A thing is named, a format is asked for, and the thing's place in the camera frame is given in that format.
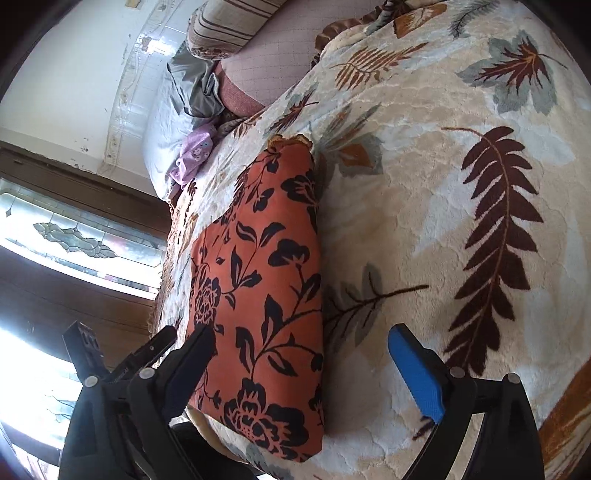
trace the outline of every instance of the striped pillow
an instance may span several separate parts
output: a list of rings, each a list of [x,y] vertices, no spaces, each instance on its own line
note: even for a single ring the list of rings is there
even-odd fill
[[[221,60],[239,51],[287,0],[208,0],[191,17],[191,54]]]

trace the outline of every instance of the leaf pattern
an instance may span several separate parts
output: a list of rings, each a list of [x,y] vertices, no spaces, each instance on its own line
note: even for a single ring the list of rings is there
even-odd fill
[[[262,114],[267,110],[266,108],[260,111],[259,113],[255,113],[252,117],[244,120],[238,127],[234,130],[233,136],[234,138],[242,138],[246,135],[252,127],[255,127],[258,121],[262,118]]]
[[[452,24],[449,27],[449,33],[454,39],[467,37],[468,35],[465,34],[466,25],[476,17],[492,12],[500,4],[499,0],[474,0],[462,8],[453,18]]]
[[[332,120],[318,143],[316,196],[320,198],[338,166],[344,177],[382,173],[382,141],[372,133],[358,135],[381,107],[374,105],[350,125],[351,104]]]
[[[361,292],[348,283],[341,283],[340,295],[331,286],[325,286],[322,301],[325,348],[328,350],[329,345],[332,345],[337,352],[353,331],[355,345],[360,345],[374,326],[385,300],[426,288],[429,285],[382,293],[382,276],[372,264],[366,264],[363,269]]]
[[[456,300],[469,298],[450,328],[455,332],[445,353],[450,367],[470,367],[482,375],[487,350],[497,351],[501,336],[493,317],[515,320],[513,306],[502,288],[529,290],[521,258],[516,250],[537,252],[531,235],[515,219],[543,222],[535,207],[516,188],[531,194],[538,192],[520,169],[531,165],[515,152],[525,146],[507,138],[510,127],[496,127],[482,135],[471,128],[444,127],[477,135],[480,141],[466,154],[462,170],[471,168],[464,184],[476,181],[473,199],[478,226],[467,240],[466,249],[479,244],[464,268],[472,273],[456,294]]]
[[[283,116],[277,120],[274,124],[271,125],[267,134],[270,132],[279,133],[283,130],[287,129],[288,127],[292,126],[293,123],[298,119],[301,114],[301,111],[310,105],[316,105],[318,102],[310,102],[310,98],[314,95],[316,91],[317,85],[313,85],[305,94],[301,96],[299,94],[292,95],[290,97],[287,109],[285,110]]]
[[[432,18],[447,11],[447,5],[439,3],[429,7],[419,8],[396,18],[393,23],[396,38],[402,38],[410,32],[422,27]]]
[[[578,371],[566,391],[540,427],[540,443],[546,467],[560,459],[565,447],[577,442],[575,431],[591,418],[591,359]],[[583,435],[576,448],[563,458],[558,467],[556,480],[566,480],[580,455],[588,448],[589,432]]]
[[[559,61],[540,53],[535,41],[521,30],[511,43],[489,39],[491,57],[477,61],[457,75],[473,87],[495,87],[493,101],[499,113],[519,111],[530,97],[537,112],[548,115],[556,105],[552,70],[544,59]]]
[[[380,81],[381,72],[388,72],[403,60],[409,60],[411,54],[421,50],[427,42],[401,51],[384,51],[379,48],[364,47],[356,51],[346,63],[333,65],[331,69],[341,67],[336,76],[339,90],[352,90],[359,85],[367,85],[374,78]]]

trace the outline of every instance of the wooden door frame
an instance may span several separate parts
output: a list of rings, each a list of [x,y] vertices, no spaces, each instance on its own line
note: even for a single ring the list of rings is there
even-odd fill
[[[159,198],[1,141],[0,177],[158,238],[168,238],[170,210]]]

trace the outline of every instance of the fleece blanket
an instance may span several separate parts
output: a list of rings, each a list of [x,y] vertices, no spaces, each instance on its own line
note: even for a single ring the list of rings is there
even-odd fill
[[[157,327],[184,337],[192,242],[273,135],[303,135],[320,199],[323,450],[290,462],[208,419],[215,436],[278,479],[402,478],[429,428],[387,353],[404,322],[450,366],[516,372],[547,478],[566,479],[591,442],[591,86],[512,0],[439,2],[365,28],[335,38],[183,193]]]

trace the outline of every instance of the orange floral pillow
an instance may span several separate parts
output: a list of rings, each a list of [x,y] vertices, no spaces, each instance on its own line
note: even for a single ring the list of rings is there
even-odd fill
[[[191,404],[281,458],[322,449],[320,247],[311,144],[274,137],[195,241],[187,336],[217,355]]]

